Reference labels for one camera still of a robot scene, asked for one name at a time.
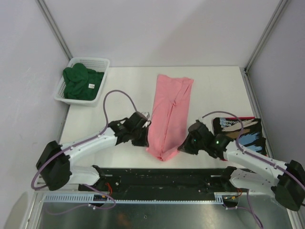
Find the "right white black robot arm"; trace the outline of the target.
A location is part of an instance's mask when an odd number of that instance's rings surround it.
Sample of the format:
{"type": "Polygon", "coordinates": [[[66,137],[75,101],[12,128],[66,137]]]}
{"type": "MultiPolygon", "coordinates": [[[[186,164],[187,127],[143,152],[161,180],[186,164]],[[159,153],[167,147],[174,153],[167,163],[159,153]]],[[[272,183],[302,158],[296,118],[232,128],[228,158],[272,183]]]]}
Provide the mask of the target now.
{"type": "Polygon", "coordinates": [[[188,134],[179,151],[196,155],[200,150],[213,158],[237,163],[248,172],[231,168],[231,174],[220,179],[224,191],[235,187],[269,195],[291,211],[299,211],[305,199],[305,170],[291,160],[289,163],[252,151],[225,135],[195,136],[188,134]]]}

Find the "pink t-shirt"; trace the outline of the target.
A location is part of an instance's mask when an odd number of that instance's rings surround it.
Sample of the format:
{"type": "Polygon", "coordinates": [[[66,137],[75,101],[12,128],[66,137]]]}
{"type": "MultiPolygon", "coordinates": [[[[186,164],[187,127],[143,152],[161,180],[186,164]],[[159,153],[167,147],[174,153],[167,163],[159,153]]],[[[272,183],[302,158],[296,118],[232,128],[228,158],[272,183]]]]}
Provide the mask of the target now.
{"type": "Polygon", "coordinates": [[[158,75],[147,152],[160,161],[178,154],[186,139],[193,79],[158,75]]]}

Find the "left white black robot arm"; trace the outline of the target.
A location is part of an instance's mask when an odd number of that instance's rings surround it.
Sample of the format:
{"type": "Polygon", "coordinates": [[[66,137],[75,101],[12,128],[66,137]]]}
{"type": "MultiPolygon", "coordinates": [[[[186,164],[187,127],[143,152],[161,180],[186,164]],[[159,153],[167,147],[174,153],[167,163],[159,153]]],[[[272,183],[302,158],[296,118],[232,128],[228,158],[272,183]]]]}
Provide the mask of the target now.
{"type": "Polygon", "coordinates": [[[133,122],[124,118],[108,123],[92,136],[60,145],[49,142],[36,163],[37,174],[44,181],[42,188],[55,191],[65,185],[88,185],[99,191],[105,186],[102,170],[97,165],[78,166],[81,158],[103,149],[131,141],[134,146],[146,146],[146,137],[151,122],[144,119],[133,122]]]}

